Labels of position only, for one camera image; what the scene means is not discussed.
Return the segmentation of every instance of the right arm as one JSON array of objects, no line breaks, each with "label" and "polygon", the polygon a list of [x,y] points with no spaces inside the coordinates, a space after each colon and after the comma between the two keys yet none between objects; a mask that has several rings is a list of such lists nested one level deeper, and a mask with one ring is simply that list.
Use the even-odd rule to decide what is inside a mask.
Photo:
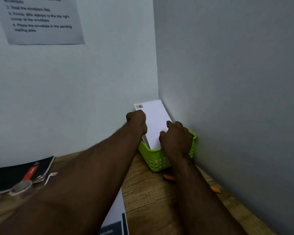
[{"label": "right arm", "polygon": [[188,156],[192,135],[180,122],[167,122],[160,143],[176,180],[177,197],[187,234],[244,234]]}]

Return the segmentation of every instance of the left arm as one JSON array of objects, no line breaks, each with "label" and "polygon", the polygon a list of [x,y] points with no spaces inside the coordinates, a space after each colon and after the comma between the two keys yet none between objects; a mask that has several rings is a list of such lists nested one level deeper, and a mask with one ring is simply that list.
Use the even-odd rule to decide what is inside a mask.
[{"label": "left arm", "polygon": [[97,234],[147,132],[141,111],[70,162],[9,219],[0,234]]}]

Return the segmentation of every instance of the basket rim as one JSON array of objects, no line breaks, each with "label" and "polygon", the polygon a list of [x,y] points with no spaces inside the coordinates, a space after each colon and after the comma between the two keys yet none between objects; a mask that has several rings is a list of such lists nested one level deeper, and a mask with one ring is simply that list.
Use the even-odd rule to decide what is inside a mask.
[{"label": "basket rim", "polygon": [[[197,138],[196,134],[192,131],[189,131],[192,135],[193,135],[193,141]],[[159,152],[161,151],[162,149],[150,149],[147,147],[147,145],[144,143],[143,140],[141,140],[141,143],[144,145],[144,147],[149,151],[149,152]]]}]

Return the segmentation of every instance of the wooden surface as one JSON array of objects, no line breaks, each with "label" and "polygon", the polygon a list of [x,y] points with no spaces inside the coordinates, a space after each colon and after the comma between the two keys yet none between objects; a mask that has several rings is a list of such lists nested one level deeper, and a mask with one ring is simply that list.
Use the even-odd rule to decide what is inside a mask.
[{"label": "wooden surface", "polygon": [[[79,153],[56,158],[50,172],[57,172]],[[221,189],[210,176],[201,171],[210,185]],[[122,185],[123,200],[129,233],[133,234],[183,234],[175,185],[162,179],[163,172],[153,173],[139,153]],[[36,183],[35,192],[44,182]],[[218,195],[223,204],[249,234],[275,234],[255,215],[236,201],[224,189]],[[14,201],[7,194],[0,196],[0,223],[8,218],[25,200]]]}]

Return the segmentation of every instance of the hand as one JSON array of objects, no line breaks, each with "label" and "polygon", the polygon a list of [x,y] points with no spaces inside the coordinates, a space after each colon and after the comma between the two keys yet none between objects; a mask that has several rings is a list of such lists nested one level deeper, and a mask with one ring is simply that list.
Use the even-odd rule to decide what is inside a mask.
[{"label": "hand", "polygon": [[147,133],[146,115],[142,110],[129,112],[126,115],[126,120],[135,130],[139,130],[141,136]]},{"label": "hand", "polygon": [[167,127],[167,132],[160,132],[159,141],[170,162],[180,156],[189,158],[188,153],[193,141],[192,134],[178,121],[175,123],[167,121]]}]

